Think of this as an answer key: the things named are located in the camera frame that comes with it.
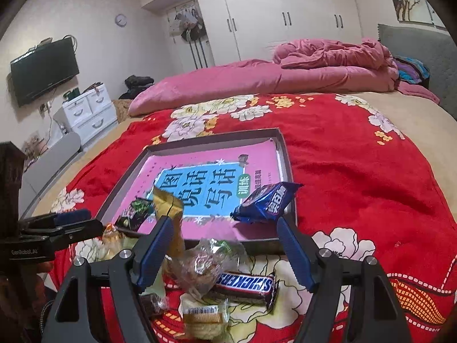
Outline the black green cartoon snack packet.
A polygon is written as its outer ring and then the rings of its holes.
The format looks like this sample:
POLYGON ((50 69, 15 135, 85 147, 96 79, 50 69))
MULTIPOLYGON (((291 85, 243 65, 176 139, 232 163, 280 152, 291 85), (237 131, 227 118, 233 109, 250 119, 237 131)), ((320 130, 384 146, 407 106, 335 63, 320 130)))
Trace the black green cartoon snack packet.
POLYGON ((115 221, 117 228, 123 228, 137 232, 147 218, 153 214, 153 201, 136 197, 127 208, 125 208, 115 221))

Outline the blue Oreo cookie packet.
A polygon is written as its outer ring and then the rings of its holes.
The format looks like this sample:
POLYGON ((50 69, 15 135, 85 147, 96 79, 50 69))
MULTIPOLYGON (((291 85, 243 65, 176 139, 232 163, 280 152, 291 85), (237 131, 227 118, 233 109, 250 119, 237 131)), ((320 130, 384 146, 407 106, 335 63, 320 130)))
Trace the blue Oreo cookie packet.
POLYGON ((302 184, 292 182, 263 185, 254 190, 230 216, 235 221, 249 224, 276 222, 301 187, 302 184))

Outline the gold wrapped snack stick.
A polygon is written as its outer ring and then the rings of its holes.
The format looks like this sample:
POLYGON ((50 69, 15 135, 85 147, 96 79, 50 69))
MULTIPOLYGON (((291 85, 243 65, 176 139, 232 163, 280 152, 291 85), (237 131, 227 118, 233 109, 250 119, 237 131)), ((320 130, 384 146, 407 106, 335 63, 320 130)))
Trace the gold wrapped snack stick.
POLYGON ((185 250, 184 239, 182 237, 182 220, 184 214, 184 204, 181 199, 172 193, 153 187, 153 206, 156 219, 166 216, 171 219, 173 224, 173 236, 167 255, 176 258, 182 255, 185 250))

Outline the clear wrapped walnut snack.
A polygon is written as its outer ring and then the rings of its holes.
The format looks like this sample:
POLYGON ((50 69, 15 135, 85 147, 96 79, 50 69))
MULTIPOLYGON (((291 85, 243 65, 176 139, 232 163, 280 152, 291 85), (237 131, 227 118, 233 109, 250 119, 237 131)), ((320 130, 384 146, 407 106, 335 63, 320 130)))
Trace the clear wrapped walnut snack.
POLYGON ((196 299, 210 292, 222 273, 238 272, 248 260, 238 241, 203 238, 192 249, 185 250, 170 262, 177 284, 196 299))

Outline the Snickers chocolate bar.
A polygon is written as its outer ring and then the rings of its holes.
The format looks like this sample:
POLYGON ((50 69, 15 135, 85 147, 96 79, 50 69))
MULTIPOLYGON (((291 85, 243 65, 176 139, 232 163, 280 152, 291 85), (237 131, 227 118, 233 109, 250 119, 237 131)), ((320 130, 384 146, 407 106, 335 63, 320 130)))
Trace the Snickers chocolate bar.
POLYGON ((263 306, 271 310, 277 291, 276 274, 222 273, 207 296, 244 304, 263 306))

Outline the dark shallow cardboard box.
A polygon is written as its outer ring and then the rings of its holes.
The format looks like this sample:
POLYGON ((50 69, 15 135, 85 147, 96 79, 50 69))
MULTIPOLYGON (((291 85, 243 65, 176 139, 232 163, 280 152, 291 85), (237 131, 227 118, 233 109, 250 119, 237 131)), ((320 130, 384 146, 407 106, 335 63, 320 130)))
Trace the dark shallow cardboard box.
POLYGON ((96 218, 115 223, 137 198, 160 188, 182 200, 182 235, 190 248, 224 222, 250 255, 281 254, 271 224, 243 224, 230 214, 257 188, 293 181, 283 134, 256 129, 148 145, 121 176, 96 218))

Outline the small yellow wrapped cake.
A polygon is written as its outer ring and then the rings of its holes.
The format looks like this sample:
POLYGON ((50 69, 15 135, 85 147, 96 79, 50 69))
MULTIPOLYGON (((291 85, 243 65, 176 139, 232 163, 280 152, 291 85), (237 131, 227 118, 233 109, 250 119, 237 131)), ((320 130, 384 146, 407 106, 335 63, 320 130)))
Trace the small yellow wrapped cake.
POLYGON ((229 326, 229 301, 221 300, 218 304, 199 304, 182 300, 181 320, 184 331, 181 339, 198 339, 209 342, 221 342, 226 339, 229 326))

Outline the red floral blanket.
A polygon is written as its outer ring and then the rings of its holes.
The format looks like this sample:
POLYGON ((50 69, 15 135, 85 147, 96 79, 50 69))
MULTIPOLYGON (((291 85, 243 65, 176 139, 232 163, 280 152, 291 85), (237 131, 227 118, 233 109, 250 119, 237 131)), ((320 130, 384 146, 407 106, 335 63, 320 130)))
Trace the red floral blanket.
POLYGON ((380 260, 414 342, 456 340, 456 216, 413 141, 356 95, 239 95, 156 111, 61 191, 51 212, 97 212, 148 145, 279 129, 300 230, 348 259, 380 260))

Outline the white drawer cabinet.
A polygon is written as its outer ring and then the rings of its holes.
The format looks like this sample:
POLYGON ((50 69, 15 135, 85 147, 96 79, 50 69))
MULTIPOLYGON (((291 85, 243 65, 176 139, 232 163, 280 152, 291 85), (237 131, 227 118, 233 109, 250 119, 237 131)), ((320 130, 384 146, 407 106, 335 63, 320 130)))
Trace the white drawer cabinet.
POLYGON ((91 143, 118 123, 115 106, 103 83, 95 83, 81 95, 64 102, 53 120, 64 131, 78 134, 81 145, 91 143))

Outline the dark clothes pile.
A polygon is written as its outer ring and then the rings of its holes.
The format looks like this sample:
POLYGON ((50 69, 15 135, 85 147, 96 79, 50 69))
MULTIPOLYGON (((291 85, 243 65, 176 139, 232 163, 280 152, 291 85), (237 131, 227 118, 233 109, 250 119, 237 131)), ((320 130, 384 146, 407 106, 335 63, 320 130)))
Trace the dark clothes pile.
POLYGON ((137 95, 153 85, 154 79, 152 79, 152 77, 139 77, 136 75, 131 75, 125 79, 125 86, 127 87, 127 91, 119 98, 133 100, 137 95))

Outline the colourful folded clothes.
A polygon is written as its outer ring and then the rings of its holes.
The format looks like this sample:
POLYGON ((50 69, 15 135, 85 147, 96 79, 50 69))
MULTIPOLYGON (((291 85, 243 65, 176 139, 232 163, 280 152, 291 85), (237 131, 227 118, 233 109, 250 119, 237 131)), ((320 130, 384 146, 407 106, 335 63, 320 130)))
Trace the colourful folded clothes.
POLYGON ((428 88, 430 71, 421 60, 411 57, 394 57, 399 76, 402 81, 408 84, 417 84, 428 88))

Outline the hanging bags and hats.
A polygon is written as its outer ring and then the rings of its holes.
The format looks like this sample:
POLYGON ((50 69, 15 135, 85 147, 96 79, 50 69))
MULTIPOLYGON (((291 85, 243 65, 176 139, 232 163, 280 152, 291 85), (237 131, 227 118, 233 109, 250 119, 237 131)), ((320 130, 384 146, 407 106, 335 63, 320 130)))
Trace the hanging bags and hats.
POLYGON ((191 43, 207 36, 205 22, 195 5, 185 7, 175 13, 169 25, 170 36, 180 36, 191 43))

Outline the white wardrobe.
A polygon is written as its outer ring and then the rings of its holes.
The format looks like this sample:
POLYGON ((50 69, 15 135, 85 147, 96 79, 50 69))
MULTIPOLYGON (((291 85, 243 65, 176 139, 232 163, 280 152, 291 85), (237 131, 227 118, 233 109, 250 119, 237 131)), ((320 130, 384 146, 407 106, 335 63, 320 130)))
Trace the white wardrobe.
MULTIPOLYGON (((184 0, 140 0, 152 11, 184 0)), ((215 64, 269 60, 281 43, 337 39, 360 43, 356 0, 198 0, 215 64)))

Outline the grey quilted headboard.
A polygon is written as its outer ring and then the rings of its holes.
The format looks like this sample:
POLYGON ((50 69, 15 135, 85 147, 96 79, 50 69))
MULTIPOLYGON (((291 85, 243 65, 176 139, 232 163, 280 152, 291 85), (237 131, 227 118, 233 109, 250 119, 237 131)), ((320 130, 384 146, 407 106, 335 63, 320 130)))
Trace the grey quilted headboard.
POLYGON ((456 44, 450 36, 424 29, 378 26, 379 41, 393 54, 403 81, 420 84, 438 96, 456 117, 456 44))

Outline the round wall clock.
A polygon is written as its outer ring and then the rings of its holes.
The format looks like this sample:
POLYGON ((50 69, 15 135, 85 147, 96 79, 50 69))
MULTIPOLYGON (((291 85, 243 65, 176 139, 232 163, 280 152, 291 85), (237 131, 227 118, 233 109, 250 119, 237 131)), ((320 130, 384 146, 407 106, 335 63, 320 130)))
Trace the round wall clock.
POLYGON ((115 16, 115 25, 121 28, 126 27, 127 17, 124 14, 118 14, 115 16))

